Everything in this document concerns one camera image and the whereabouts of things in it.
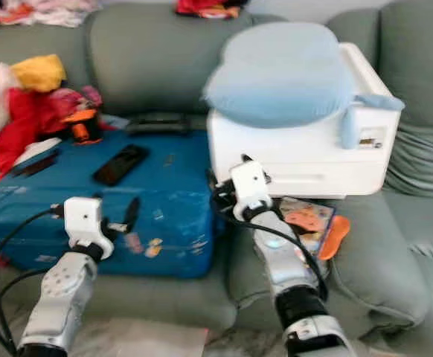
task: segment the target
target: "smartphone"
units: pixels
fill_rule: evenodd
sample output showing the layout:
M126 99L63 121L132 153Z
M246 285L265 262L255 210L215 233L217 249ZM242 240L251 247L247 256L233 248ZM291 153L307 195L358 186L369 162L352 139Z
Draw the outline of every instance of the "smartphone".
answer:
M107 186L116 185L133 167L139 165L150 151L145 147L130 144L107 161L92 178Z

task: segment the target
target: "blue cushion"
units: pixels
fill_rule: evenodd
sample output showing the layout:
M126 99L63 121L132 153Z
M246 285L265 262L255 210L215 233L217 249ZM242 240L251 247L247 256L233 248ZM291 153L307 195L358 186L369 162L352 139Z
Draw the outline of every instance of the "blue cushion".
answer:
M278 22L230 39L204 91L212 107L236 122L283 128L345 110L355 83L330 30Z

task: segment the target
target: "black wire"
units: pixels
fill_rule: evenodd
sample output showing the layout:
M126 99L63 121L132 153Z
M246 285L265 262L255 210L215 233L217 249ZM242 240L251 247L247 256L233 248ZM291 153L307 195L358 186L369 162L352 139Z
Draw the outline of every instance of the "black wire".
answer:
M25 227L27 224L29 224L30 222L34 221L35 219L44 216L46 214L50 214L52 213L52 209L48 209L48 210L44 210L43 212L37 213L34 216L26 219L24 222L20 223L15 229L13 229L13 231L8 234L1 242L0 242L0 251L3 249L3 247L5 247L5 245L8 243L8 241L10 239L13 238L13 236L15 236L18 232L20 232L23 227ZM5 314L3 312L3 306L1 305L1 299L0 299L0 324L1 324L1 328L3 329L3 333L4 333L4 342L5 344L8 346L7 350L10 352L12 355L16 354L16 346L15 346L15 342L13 341L13 336L11 334L10 331L10 327L8 326L8 322L7 319L5 318Z
M39 270L32 270L29 271L27 273L24 273L18 277L16 277L15 279L11 280L1 291L0 291L0 299L2 299L4 297L4 295L7 293L8 290L10 290L15 284L19 283L20 281L26 279L27 277L32 277L34 275L38 275L38 274L43 274L45 272L47 272L48 269L39 269ZM11 354L12 356L14 356L13 351L10 349L10 347L8 346L5 338L3 337L3 335L0 333L0 345L3 346L3 348L5 348L9 354Z
M319 266L318 266L317 262L315 261L314 256L311 253L309 253L308 250L306 249L306 247L304 247L304 245L301 243L297 233L295 233L297 239L294 239L294 238L288 236L287 234L284 234L280 231L276 231L275 229L265 227L263 225L256 225L256 224L251 223L251 222L239 221L235 218L231 218L231 217L227 216L226 214L224 214L217 207L217 204L215 202L216 197L218 197L218 195L214 192L214 194L211 196L210 205L211 205L212 209L215 211L215 213L219 217L223 218L226 222L232 223L234 225L239 225L240 227L246 227L246 228L259 229L261 231L266 231L268 233L275 234L279 237L282 237L285 240L288 240L292 244L296 245L303 252L304 258L306 258L307 265L311 268L311 270L314 272L315 276L318 279L319 296L321 297L321 299L323 301L327 300L328 291L327 291L326 283L324 282L324 278L322 277L321 270L319 269Z

